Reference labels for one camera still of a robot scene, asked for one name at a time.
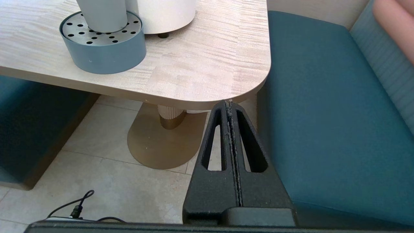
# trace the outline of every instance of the table pedestal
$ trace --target table pedestal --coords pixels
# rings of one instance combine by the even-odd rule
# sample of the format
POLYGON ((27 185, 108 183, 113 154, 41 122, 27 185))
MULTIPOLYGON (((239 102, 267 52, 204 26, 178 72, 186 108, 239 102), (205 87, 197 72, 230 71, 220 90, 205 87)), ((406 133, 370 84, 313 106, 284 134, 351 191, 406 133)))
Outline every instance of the table pedestal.
POLYGON ((147 167, 178 167, 196 154, 206 116, 144 103, 128 132, 128 148, 147 167))

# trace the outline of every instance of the wooden tabletop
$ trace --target wooden tabletop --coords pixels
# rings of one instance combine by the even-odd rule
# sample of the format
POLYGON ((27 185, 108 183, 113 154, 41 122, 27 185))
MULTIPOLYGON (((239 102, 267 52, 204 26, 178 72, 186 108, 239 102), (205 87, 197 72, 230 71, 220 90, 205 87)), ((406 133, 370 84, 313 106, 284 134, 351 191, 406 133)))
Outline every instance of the wooden tabletop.
POLYGON ((266 0, 197 0, 195 19, 166 39, 146 35, 147 56, 117 74, 80 70, 59 24, 75 0, 0 1, 0 75, 182 109, 243 101, 270 69, 266 0))

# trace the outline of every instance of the striped backrest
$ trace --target striped backrest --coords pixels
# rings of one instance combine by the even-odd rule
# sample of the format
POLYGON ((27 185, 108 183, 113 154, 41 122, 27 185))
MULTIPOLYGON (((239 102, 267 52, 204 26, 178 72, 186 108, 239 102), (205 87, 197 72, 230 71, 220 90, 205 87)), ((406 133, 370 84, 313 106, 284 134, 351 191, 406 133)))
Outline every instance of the striped backrest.
POLYGON ((414 134, 414 66, 375 20, 373 3, 368 3, 350 32, 414 134))

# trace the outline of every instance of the black cable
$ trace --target black cable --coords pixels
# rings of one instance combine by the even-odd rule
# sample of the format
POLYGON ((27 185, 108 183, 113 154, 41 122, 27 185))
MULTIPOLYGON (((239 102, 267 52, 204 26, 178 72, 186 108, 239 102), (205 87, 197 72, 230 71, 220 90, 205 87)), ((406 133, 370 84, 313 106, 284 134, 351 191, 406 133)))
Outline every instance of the black cable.
POLYGON ((80 211, 79 211, 79 215, 80 215, 80 212, 82 211, 82 204, 83 204, 83 201, 86 199, 86 198, 88 198, 88 197, 90 197, 90 196, 92 196, 93 194, 95 193, 95 191, 94 190, 89 190, 84 196, 83 196, 83 198, 80 198, 80 199, 78 199, 78 200, 75 200, 75 201, 71 201, 71 202, 69 202, 69 203, 67 203, 67 204, 64 204, 64 205, 62 205, 61 207, 58 207, 58 208, 56 208, 56 209, 54 209, 49 215, 48 215, 48 218, 50 218, 51 216, 52 216, 52 214, 54 214, 56 211, 58 211, 58 210, 60 210, 60 209, 62 209, 62 208, 65 208, 65 207, 67 207, 67 206, 69 206, 69 205, 71 205, 71 204, 74 204, 74 203, 76 203, 76 202, 78 202, 78 201, 81 201, 80 202, 80 204, 79 205, 77 205, 76 207, 75 207, 75 209, 76 208, 78 208, 78 209, 80 209, 80 211))
POLYGON ((105 218, 100 218, 100 219, 98 219, 97 221, 98 221, 98 222, 100 222, 100 221, 103 221, 103 220, 106 220, 106 219, 113 219, 113 220, 117 220, 117 221, 119 221, 119 222, 121 222, 121 223, 126 223, 124 220, 119 219, 119 218, 115 218, 115 217, 105 217, 105 218))

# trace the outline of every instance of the black foot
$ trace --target black foot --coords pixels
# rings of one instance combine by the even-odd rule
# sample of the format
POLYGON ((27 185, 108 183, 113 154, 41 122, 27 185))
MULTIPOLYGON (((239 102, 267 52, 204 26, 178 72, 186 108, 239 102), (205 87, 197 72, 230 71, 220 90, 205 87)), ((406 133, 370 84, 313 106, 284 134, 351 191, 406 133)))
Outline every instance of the black foot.
POLYGON ((167 38, 169 35, 170 35, 170 34, 169 34, 168 32, 164 32, 164 33, 160 33, 160 34, 158 34, 158 37, 159 37, 159 38, 162 38, 162 39, 165 39, 165 38, 167 38))

